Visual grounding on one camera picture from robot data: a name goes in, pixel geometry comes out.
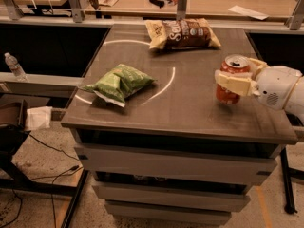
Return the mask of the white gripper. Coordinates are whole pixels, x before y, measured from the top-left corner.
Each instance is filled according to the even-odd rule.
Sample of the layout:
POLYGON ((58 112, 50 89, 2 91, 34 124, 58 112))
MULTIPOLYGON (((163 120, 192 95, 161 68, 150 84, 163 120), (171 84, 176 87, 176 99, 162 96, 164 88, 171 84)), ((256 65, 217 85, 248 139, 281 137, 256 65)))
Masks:
POLYGON ((250 72, 215 71, 216 83, 239 96, 256 94, 256 99, 272 109, 303 110, 303 74, 286 66, 270 66, 249 58, 250 72))

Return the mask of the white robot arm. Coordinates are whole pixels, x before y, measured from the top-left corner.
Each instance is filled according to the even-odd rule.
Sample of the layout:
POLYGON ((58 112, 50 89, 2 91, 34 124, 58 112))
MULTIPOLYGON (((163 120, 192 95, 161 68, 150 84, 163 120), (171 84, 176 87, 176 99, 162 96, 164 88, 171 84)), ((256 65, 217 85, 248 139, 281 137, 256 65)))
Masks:
POLYGON ((304 75, 287 66, 268 66, 248 58, 248 72, 215 71, 219 86, 239 96, 253 96, 262 105, 284 110, 304 123, 304 75))

